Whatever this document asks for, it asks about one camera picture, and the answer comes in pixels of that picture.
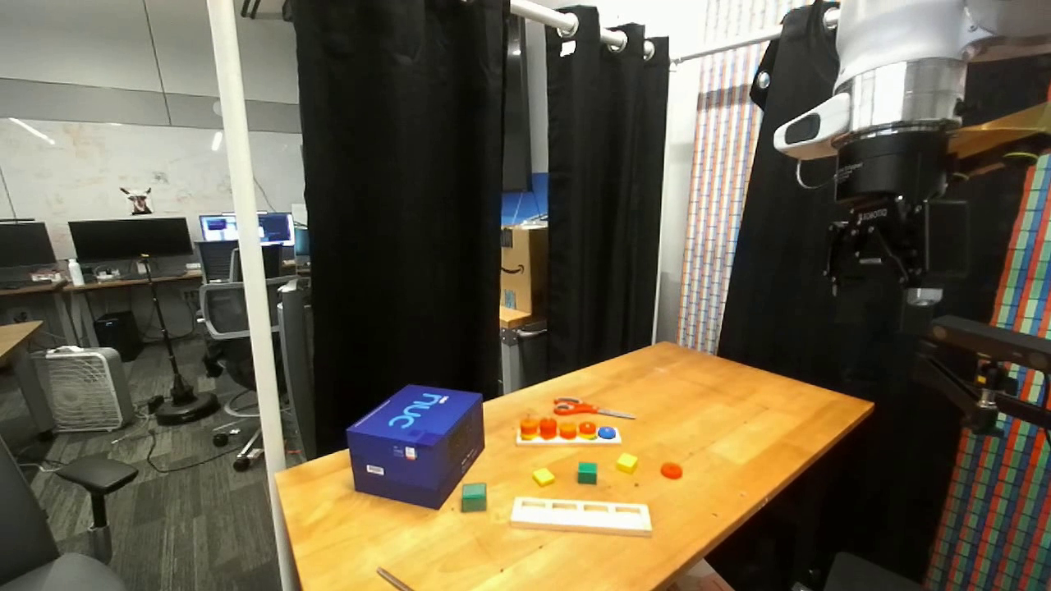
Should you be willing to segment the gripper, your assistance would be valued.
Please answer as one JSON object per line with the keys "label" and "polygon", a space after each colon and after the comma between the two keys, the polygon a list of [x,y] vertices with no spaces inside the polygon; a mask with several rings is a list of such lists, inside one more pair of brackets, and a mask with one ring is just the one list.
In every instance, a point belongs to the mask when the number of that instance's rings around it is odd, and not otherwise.
{"label": "gripper", "polygon": [[948,143],[945,131],[911,130],[868,135],[838,152],[840,217],[827,228],[825,264],[833,295],[862,284],[868,231],[872,257],[897,273],[898,288],[908,288],[908,268],[893,244],[929,243],[929,206],[947,186]]}

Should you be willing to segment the black curtain behind robot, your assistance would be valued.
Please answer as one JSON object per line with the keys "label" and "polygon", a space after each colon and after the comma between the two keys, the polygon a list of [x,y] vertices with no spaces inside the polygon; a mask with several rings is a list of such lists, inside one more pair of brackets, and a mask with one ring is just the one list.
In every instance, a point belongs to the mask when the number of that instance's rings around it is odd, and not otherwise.
{"label": "black curtain behind robot", "polygon": [[838,64],[824,14],[808,0],[757,68],[762,122],[731,263],[718,353],[874,403],[874,411],[785,493],[714,550],[736,586],[778,589],[827,573],[839,552],[923,580],[960,435],[957,407],[912,378],[919,337],[903,328],[897,274],[874,269],[831,292],[825,237],[836,217],[833,160],[807,165],[812,190],[778,152],[778,125],[831,90]]}

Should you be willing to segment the multicoloured patterned curtain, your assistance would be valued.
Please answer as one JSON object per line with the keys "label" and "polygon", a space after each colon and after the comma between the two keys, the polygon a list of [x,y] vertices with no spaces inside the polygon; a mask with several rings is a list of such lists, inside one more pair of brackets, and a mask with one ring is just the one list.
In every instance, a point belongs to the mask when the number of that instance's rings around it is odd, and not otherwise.
{"label": "multicoloured patterned curtain", "polygon": [[[1051,152],[1035,160],[989,322],[1051,340]],[[1051,428],[1005,415],[962,434],[925,584],[932,591],[1051,591]]]}
{"label": "multicoloured patterned curtain", "polygon": [[[780,24],[796,0],[706,0],[701,46]],[[741,216],[762,113],[750,101],[763,53],[757,44],[680,65],[698,72],[688,176],[686,249],[681,266],[677,341],[713,353],[719,344]]]}

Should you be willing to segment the thin white curtain rod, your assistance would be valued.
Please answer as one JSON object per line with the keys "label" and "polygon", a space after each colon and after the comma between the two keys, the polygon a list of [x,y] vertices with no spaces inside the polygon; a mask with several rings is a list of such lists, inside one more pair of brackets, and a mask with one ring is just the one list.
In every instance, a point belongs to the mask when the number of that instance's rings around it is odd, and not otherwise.
{"label": "thin white curtain rod", "polygon": [[[838,27],[838,16],[840,16],[840,4],[837,2],[830,3],[829,5],[824,5],[824,7],[819,8],[819,21],[821,21],[822,26],[826,33],[826,37],[833,39],[833,44],[836,43],[836,29]],[[704,48],[688,53],[688,55],[683,55],[680,57],[673,57],[669,60],[669,72],[675,72],[679,65],[687,63],[694,60],[702,59],[702,57],[708,57],[713,55],[719,55],[720,53],[731,52],[739,48],[747,48],[747,46],[765,44],[765,42],[772,42],[782,37],[784,30],[784,24],[776,24],[770,27],[765,27],[762,30],[755,30],[751,34],[744,34],[743,36],[733,37],[731,39],[724,40],[721,42],[716,42],[716,44],[707,44]]]}

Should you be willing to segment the narrow black curtain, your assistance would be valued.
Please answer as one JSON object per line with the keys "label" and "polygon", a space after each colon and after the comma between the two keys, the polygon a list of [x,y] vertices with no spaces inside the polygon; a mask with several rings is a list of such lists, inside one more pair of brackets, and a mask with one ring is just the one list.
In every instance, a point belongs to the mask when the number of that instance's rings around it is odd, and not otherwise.
{"label": "narrow black curtain", "polygon": [[547,30],[548,374],[648,346],[659,270],[668,38],[568,7],[572,37]]}

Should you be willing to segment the brown cardboard box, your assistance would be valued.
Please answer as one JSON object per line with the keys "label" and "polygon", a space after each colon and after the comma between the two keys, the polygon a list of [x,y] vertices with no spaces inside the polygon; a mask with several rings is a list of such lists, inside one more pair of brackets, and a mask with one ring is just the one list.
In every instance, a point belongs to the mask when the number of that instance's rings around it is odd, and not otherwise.
{"label": "brown cardboard box", "polygon": [[548,313],[548,228],[502,227],[499,303],[534,317]]}

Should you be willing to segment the white board with slots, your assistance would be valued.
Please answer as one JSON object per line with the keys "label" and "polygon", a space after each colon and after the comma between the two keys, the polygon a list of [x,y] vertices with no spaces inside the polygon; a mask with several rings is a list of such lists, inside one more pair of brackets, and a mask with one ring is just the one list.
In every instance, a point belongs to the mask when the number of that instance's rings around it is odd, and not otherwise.
{"label": "white board with slots", "polygon": [[578,534],[650,536],[650,506],[634,502],[594,502],[516,497],[509,516],[511,527]]}

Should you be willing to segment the wide black curtain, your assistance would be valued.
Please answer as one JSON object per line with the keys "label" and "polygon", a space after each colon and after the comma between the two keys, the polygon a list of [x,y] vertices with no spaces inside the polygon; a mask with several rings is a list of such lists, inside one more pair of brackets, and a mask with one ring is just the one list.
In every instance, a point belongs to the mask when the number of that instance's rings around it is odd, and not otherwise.
{"label": "wide black curtain", "polygon": [[320,456],[408,384],[495,396],[506,0],[294,0]]}

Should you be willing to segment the lit monitor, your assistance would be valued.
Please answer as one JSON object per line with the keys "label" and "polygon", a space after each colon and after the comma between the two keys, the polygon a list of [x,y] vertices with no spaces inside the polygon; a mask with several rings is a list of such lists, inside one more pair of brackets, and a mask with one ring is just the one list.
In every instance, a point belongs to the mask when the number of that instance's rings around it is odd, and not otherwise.
{"label": "lit monitor", "polygon": [[[235,213],[206,213],[199,216],[200,232],[204,241],[236,241],[239,225]],[[256,233],[262,245],[294,245],[294,222],[291,213],[257,213]]]}

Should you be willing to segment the white pole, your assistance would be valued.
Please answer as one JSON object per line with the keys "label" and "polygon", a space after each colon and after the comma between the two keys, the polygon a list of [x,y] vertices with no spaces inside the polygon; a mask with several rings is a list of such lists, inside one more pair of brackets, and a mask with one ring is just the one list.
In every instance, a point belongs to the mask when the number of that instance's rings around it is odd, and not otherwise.
{"label": "white pole", "polygon": [[236,12],[232,0],[205,0],[208,11],[213,56],[223,123],[225,150],[233,209],[239,225],[241,273],[249,341],[253,355],[253,371],[259,405],[260,434],[263,439],[268,501],[279,558],[279,588],[298,591],[296,568],[291,554],[287,528],[279,504],[277,474],[286,469],[284,426],[279,404],[277,363],[273,348],[273,326],[270,324],[271,306],[268,299],[267,277],[262,247],[257,237],[257,209],[255,175],[250,151],[250,131],[247,121],[241,55],[236,38]]}

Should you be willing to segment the black computer tower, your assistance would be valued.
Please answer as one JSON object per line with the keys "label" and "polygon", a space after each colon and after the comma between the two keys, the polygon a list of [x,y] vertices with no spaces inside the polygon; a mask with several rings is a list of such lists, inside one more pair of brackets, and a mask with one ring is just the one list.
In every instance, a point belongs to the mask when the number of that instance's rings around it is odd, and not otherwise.
{"label": "black computer tower", "polygon": [[98,346],[114,349],[123,362],[138,359],[145,347],[138,323],[130,310],[95,318],[92,329]]}

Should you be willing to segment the whiteboard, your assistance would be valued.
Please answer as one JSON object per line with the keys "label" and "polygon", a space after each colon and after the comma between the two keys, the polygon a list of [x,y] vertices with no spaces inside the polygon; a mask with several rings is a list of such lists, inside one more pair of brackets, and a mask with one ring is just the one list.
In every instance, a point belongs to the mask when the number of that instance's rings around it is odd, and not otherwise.
{"label": "whiteboard", "polygon": [[199,216],[234,206],[225,134],[0,117],[0,218],[48,223],[64,243],[69,221],[129,217],[131,195],[199,235]]}

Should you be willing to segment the light wooden desk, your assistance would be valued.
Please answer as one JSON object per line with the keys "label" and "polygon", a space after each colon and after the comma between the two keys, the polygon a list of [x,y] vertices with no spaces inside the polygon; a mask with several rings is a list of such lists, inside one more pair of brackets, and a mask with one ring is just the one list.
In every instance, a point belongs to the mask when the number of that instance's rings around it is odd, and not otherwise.
{"label": "light wooden desk", "polygon": [[36,437],[48,441],[55,435],[55,420],[29,351],[30,337],[42,326],[41,321],[0,326],[0,368],[14,371],[36,426]]}

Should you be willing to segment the grey office chair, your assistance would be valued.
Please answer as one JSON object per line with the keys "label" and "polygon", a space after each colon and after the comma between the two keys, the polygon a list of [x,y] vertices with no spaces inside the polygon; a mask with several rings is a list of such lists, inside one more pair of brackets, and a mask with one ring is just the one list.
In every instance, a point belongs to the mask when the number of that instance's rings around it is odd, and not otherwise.
{"label": "grey office chair", "polygon": [[0,591],[128,591],[108,565],[108,495],[138,474],[124,461],[103,457],[79,458],[57,469],[58,478],[89,494],[92,515],[92,553],[61,552],[46,512],[0,439]]}

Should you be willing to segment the orange-handled scissors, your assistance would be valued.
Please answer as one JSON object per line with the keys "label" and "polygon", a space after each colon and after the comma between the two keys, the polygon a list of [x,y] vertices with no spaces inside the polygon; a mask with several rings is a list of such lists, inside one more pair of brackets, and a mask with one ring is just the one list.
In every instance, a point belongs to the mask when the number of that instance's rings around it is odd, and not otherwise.
{"label": "orange-handled scissors", "polygon": [[554,400],[553,412],[556,415],[605,415],[620,419],[636,419],[631,413],[623,413],[601,406],[596,406],[586,401],[573,398],[559,398]]}

